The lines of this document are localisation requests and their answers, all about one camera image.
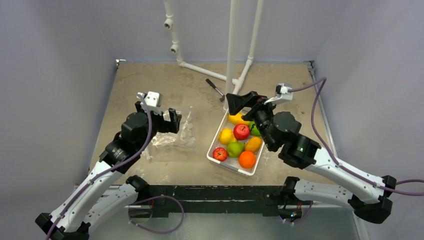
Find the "red apple top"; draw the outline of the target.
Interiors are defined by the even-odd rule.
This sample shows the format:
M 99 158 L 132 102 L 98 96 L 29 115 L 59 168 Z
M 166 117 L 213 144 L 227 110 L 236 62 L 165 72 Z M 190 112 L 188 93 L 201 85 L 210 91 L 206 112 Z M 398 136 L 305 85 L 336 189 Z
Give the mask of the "red apple top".
M 243 141 L 249 138 L 251 134 L 250 127 L 244 123 L 237 124 L 233 129 L 233 135 L 236 140 Z

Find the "orange yellow mango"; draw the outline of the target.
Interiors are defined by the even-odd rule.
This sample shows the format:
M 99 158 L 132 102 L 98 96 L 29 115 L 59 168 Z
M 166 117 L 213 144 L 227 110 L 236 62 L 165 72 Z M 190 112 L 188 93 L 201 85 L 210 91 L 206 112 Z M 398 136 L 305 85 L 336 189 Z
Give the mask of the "orange yellow mango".
M 258 136 L 251 137 L 245 144 L 244 150 L 256 153 L 262 146 L 262 138 Z

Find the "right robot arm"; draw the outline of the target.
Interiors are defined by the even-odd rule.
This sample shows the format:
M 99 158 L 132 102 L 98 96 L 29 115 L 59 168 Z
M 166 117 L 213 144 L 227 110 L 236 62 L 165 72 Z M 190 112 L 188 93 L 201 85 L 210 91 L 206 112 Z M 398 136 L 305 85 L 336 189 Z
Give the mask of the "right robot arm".
M 375 176 L 339 160 L 326 150 L 325 144 L 300 134 L 302 125 L 290 112 L 273 112 L 276 105 L 292 99 L 290 90 L 276 93 L 272 98 L 255 91 L 245 95 L 226 94 L 230 115 L 250 109 L 243 120 L 256 124 L 270 152 L 278 152 L 278 157 L 293 168 L 318 174 L 335 183 L 315 186 L 306 180 L 289 177 L 280 191 L 282 200 L 288 204 L 300 200 L 346 207 L 364 221 L 383 223 L 392 211 L 389 196 L 396 187 L 396 179 L 390 175 Z

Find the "green pear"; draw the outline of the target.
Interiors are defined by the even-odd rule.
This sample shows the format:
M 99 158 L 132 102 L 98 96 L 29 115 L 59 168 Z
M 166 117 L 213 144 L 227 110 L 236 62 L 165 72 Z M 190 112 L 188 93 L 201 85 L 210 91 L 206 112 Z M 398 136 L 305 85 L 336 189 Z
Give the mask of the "green pear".
M 226 146 L 226 151 L 230 158 L 238 158 L 244 151 L 245 144 L 243 142 L 231 142 Z

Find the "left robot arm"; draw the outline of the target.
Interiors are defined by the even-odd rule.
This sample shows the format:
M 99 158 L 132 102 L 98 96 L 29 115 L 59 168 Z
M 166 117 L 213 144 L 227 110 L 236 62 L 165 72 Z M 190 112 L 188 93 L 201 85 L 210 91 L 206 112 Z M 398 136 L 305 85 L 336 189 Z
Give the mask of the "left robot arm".
M 51 213 L 35 220 L 48 240 L 87 240 L 110 217 L 125 206 L 153 202 L 150 185 L 134 175 L 117 190 L 104 196 L 110 186 L 136 163 L 157 133 L 179 132 L 182 116 L 169 108 L 170 120 L 155 105 L 138 101 L 136 112 L 126 117 L 121 130 L 99 156 L 91 172 L 71 196 Z

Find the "white plastic tray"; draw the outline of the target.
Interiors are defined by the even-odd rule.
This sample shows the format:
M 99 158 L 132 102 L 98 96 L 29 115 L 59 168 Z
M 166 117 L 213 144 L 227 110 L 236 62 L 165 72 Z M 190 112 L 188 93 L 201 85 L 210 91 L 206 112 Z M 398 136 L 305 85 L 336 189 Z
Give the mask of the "white plastic tray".
M 245 115 L 248 111 L 249 111 L 249 109 L 245 107 L 245 108 L 243 108 L 243 109 L 242 109 L 239 113 L 242 113 L 242 114 L 244 114 L 244 115 Z M 262 146 L 261 146 L 261 148 L 260 148 L 260 149 L 259 149 L 256 153 L 254 153 L 254 154 L 255 154 L 255 157 L 256 157 L 256 164 L 255 164 L 255 166 L 254 166 L 254 167 L 252 167 L 252 168 L 242 168 L 242 167 L 239 165 L 239 162 L 238 162 L 239 157 L 237 157 L 237 158 L 232 158 L 232 157 L 229 157 L 229 156 L 228 156 L 228 158 L 227 158 L 225 161 L 223 161 L 223 162 L 218 161 L 218 160 L 216 160 L 216 159 L 214 159 L 214 158 L 213 158 L 213 151 L 214 151 L 214 149 L 215 149 L 215 148 L 222 147 L 222 148 L 225 148 L 225 149 L 227 150 L 227 145 L 223 145 L 223 144 L 221 144 L 221 143 L 218 141 L 219 133 L 220 133 L 223 129 L 225 129 L 225 128 L 231 129 L 231 130 L 233 131 L 233 129 L 234 129 L 234 127 L 235 127 L 235 125 L 233 125 L 232 123 L 230 123 L 230 121 L 228 120 L 228 117 L 227 117 L 227 114 L 228 114 L 228 113 L 229 113 L 228 111 L 226 111 L 226 112 L 225 112 L 224 117 L 223 117 L 223 119 L 222 119 L 222 121 L 221 121 L 221 123 L 220 123 L 220 125 L 219 125 L 219 128 L 218 128 L 218 130 L 217 130 L 217 132 L 216 132 L 216 134 L 215 134 L 215 136 L 214 136 L 214 140 L 212 141 L 212 143 L 211 143 L 211 145 L 210 145 L 210 147 L 209 147 L 209 150 L 208 150 L 208 152 L 207 152 L 207 154 L 206 154 L 206 157 L 207 157 L 210 161 L 212 161 L 212 162 L 214 162 L 214 163 L 216 163 L 216 164 L 219 164 L 219 165 L 221 165 L 221 166 L 223 166 L 223 167 L 225 167 L 225 168 L 228 168 L 228 169 L 230 169 L 230 170 L 233 170 L 233 171 L 235 171 L 235 172 L 238 172 L 238 173 L 243 174 L 243 175 L 246 175 L 246 176 L 252 176 L 252 175 L 254 175 L 254 174 L 255 174 L 255 172 L 256 172 L 256 169 L 257 169 L 257 165 L 258 165 L 259 159 L 260 159 L 260 157 L 261 157 L 261 154 L 262 154 L 263 148 L 264 148 L 264 146 L 265 146 L 265 143 L 263 142 L 263 140 L 262 140 Z M 248 138 L 248 139 L 246 139 L 246 140 L 238 140 L 237 142 L 246 144 L 246 143 L 247 143 L 247 141 L 248 141 L 250 138 L 252 138 L 252 137 L 255 137 L 255 136 L 253 136 L 253 135 L 251 135 L 251 134 L 250 134 L 250 136 L 249 136 L 249 138 Z

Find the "green striped watermelon ball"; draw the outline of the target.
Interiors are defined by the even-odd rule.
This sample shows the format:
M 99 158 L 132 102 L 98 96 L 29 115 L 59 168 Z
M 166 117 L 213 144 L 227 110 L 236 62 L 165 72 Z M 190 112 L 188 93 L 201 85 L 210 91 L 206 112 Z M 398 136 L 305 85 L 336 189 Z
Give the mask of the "green striped watermelon ball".
M 257 128 L 257 126 L 256 126 L 256 124 L 255 124 L 254 121 L 251 121 L 248 126 L 249 126 L 249 130 L 250 130 L 250 134 L 251 135 L 253 135 L 255 137 L 260 137 L 261 136 L 261 133 L 258 130 L 258 128 Z

